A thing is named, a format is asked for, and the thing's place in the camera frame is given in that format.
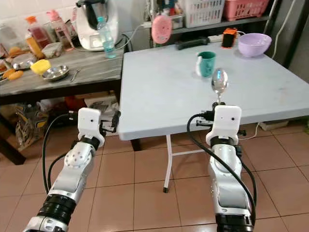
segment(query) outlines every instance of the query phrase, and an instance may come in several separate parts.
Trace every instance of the shelf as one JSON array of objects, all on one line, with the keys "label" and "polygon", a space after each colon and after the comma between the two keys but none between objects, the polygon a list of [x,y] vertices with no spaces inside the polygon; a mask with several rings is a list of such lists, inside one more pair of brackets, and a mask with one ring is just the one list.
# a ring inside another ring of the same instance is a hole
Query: shelf
[{"label": "shelf", "polygon": [[196,28],[180,28],[172,30],[172,34],[179,34],[179,33],[185,33],[185,32],[191,32],[191,31],[197,31],[197,30],[206,30],[211,28],[220,28],[220,27],[229,27],[237,24],[244,24],[244,23],[255,23],[255,22],[261,22],[261,21],[267,21],[269,20],[269,16],[262,16],[262,17],[255,17],[255,18],[244,18],[239,19],[236,21],[224,21],[221,23],[216,24],[210,24],[206,26],[196,27]]}]

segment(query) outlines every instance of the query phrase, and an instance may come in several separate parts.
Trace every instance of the water bottle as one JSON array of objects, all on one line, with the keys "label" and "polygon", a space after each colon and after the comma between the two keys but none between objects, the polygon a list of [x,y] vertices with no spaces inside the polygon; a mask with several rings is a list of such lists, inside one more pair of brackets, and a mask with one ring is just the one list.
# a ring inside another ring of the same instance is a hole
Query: water bottle
[{"label": "water bottle", "polygon": [[107,58],[114,58],[114,39],[112,38],[111,30],[105,21],[104,17],[98,17],[97,30],[101,36],[103,42],[104,51]]}]

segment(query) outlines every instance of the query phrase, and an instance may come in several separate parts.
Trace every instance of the plastic bottle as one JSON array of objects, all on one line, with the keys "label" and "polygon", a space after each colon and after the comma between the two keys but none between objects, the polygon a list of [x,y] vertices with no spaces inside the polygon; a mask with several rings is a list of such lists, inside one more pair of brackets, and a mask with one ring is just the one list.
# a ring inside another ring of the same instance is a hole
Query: plastic bottle
[{"label": "plastic bottle", "polygon": [[64,49],[66,51],[73,50],[74,45],[72,44],[68,28],[63,22],[62,18],[59,16],[58,12],[52,10],[50,12],[47,12],[47,15],[50,17],[52,27],[54,28],[56,35],[59,38],[60,42],[62,43]]},{"label": "plastic bottle", "polygon": [[114,50],[114,39],[112,38],[111,30],[105,21],[104,17],[98,17],[97,30],[103,41],[103,47],[107,58],[116,57]]},{"label": "plastic bottle", "polygon": [[38,58],[38,59],[43,59],[44,54],[42,53],[42,50],[40,49],[39,45],[35,41],[35,39],[32,37],[31,33],[27,33],[26,36],[26,42],[28,46],[30,47],[30,50],[32,53]]},{"label": "plastic bottle", "polygon": [[38,43],[40,49],[43,49],[46,45],[51,44],[46,31],[37,23],[35,16],[30,16],[26,18],[26,20],[30,24],[28,30],[31,32],[33,38]]}]

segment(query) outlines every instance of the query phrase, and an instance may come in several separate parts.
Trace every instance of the plastic basket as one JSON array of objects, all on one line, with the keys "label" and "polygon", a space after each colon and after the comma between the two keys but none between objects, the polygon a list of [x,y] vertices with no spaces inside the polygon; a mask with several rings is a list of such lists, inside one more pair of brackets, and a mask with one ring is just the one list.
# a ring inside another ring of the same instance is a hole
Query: plastic basket
[{"label": "plastic basket", "polygon": [[225,0],[185,0],[187,28],[220,23]]},{"label": "plastic basket", "polygon": [[261,17],[269,0],[225,0],[224,17],[228,21],[240,18]]}]

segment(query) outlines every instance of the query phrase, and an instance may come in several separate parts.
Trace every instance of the white basket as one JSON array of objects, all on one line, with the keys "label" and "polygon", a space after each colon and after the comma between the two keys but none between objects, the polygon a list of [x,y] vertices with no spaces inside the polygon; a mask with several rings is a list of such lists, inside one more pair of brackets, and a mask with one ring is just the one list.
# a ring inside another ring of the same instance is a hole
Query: white basket
[{"label": "white basket", "polygon": [[187,28],[220,23],[225,0],[185,0]]}]

